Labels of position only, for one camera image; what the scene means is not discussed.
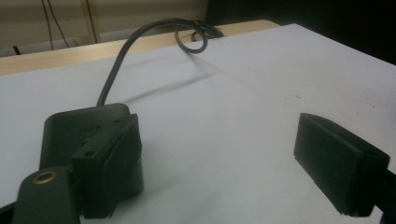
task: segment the white table surface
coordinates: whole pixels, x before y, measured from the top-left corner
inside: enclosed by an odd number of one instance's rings
[[[37,170],[45,119],[94,106],[113,62],[0,77],[1,206]],[[82,223],[378,223],[378,209],[338,214],[294,141],[310,113],[394,158],[395,87],[395,65],[298,25],[210,40],[198,55],[128,55],[107,102],[139,116],[145,190],[113,218]]]

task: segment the black mount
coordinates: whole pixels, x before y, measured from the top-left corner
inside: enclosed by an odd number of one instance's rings
[[[396,175],[389,155],[340,125],[301,114],[294,155],[341,213],[368,217],[374,206],[380,223],[396,223]]]
[[[78,224],[111,217],[118,203],[143,190],[142,144],[136,114],[104,105],[46,120],[40,170],[21,183],[2,218],[13,224]]]

